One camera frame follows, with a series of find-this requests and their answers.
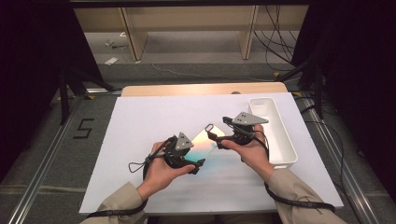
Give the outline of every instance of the black loop cord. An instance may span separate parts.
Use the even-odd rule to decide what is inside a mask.
[[[158,148],[157,150],[155,150],[154,153],[152,153],[151,155],[148,155],[145,159],[144,162],[142,163],[135,163],[135,162],[131,162],[131,163],[135,163],[135,164],[142,164],[143,166],[143,180],[146,178],[146,174],[148,172],[149,169],[149,165],[151,164],[151,162],[155,159],[155,157],[157,156],[157,154],[161,151],[161,149],[171,141],[172,138],[168,138],[166,139],[166,141],[164,141]],[[138,207],[133,208],[133,209],[127,209],[127,210],[105,210],[105,211],[99,211],[99,212],[94,212],[91,213],[89,215],[87,215],[87,218],[90,217],[121,217],[121,216],[131,216],[134,215],[140,211],[142,211],[145,207],[146,204],[148,203],[148,200],[143,201],[142,204],[140,204]]]
[[[268,147],[268,141],[267,141],[267,137],[265,136],[265,134],[261,131],[254,131],[254,132],[258,132],[261,133],[264,138],[265,138],[265,143],[267,145],[264,144],[264,142],[262,140],[260,140],[258,137],[254,136],[254,140],[256,140],[258,143],[260,143],[260,145],[262,145],[265,149],[265,151],[267,152],[267,158],[268,160],[270,160],[270,154],[269,154],[269,147]],[[267,190],[268,195],[270,195],[271,198],[273,198],[275,201],[279,202],[279,203],[283,203],[283,204],[287,204],[290,206],[296,206],[296,207],[304,207],[304,208],[324,208],[324,209],[329,209],[331,210],[333,213],[335,211],[335,207],[330,204],[330,203],[317,203],[317,202],[301,202],[301,201],[294,201],[294,200],[289,200],[289,199],[285,199],[282,197],[277,196],[276,194],[274,194],[269,186],[267,185],[267,183],[264,183],[265,185],[265,189]]]

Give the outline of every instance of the beige sleeve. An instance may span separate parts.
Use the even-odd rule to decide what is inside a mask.
[[[126,183],[116,192],[108,196],[99,206],[98,211],[127,210],[136,208],[140,204],[142,204],[142,199],[136,188],[131,183]],[[81,224],[136,223],[140,218],[143,218],[143,215],[144,211],[125,217],[90,217],[81,222]]]
[[[323,202],[320,197],[289,169],[275,170],[268,181],[270,190],[282,198],[301,202]],[[288,223],[345,223],[328,209],[311,209],[276,202],[277,212]]]

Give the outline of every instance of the white plastic container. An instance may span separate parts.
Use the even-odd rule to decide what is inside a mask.
[[[274,100],[272,98],[250,99],[249,107],[252,115],[269,120],[262,126],[268,139],[270,163],[276,169],[291,167],[297,162],[297,153],[289,139]]]

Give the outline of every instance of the person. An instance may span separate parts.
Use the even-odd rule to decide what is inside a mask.
[[[263,127],[258,124],[254,126],[255,136],[264,142]],[[301,202],[322,202],[320,197],[295,175],[290,169],[274,169],[268,161],[266,152],[262,145],[256,140],[251,141],[245,146],[239,146],[230,140],[221,142],[225,147],[238,153],[247,166],[252,168],[262,180],[269,186],[270,190],[282,198]],[[153,151],[161,143],[155,143]],[[163,158],[156,158],[148,168],[145,180],[140,186],[135,188],[131,183],[127,183],[116,192],[107,197],[99,206],[98,211],[102,210],[124,210],[133,209],[142,204],[151,195],[168,187],[171,182],[181,175],[187,174],[194,169],[193,165],[173,169],[167,165]],[[302,208],[290,206],[276,202],[277,212],[284,224],[288,223],[345,223],[340,217],[328,209]],[[185,221],[176,222],[175,218],[166,217],[160,219],[160,223],[191,223],[199,220],[200,223],[214,221],[214,216],[202,216],[201,218],[185,216]],[[92,223],[138,223],[144,219],[144,211],[132,216],[122,217],[90,217],[81,224]],[[223,223],[268,223],[268,216],[258,215],[224,215]]]

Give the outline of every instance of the iridescent card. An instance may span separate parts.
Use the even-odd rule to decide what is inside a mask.
[[[186,160],[198,161],[201,159],[205,159],[210,154],[210,152],[217,147],[216,142],[210,140],[207,137],[206,130],[208,130],[208,128],[211,128],[210,132],[215,133],[217,136],[224,136],[224,132],[222,130],[220,130],[213,124],[209,124],[208,126],[206,126],[205,129],[201,130],[201,132],[198,133],[198,135],[196,135],[195,138],[192,140],[194,147],[192,147],[189,153],[184,156]]]

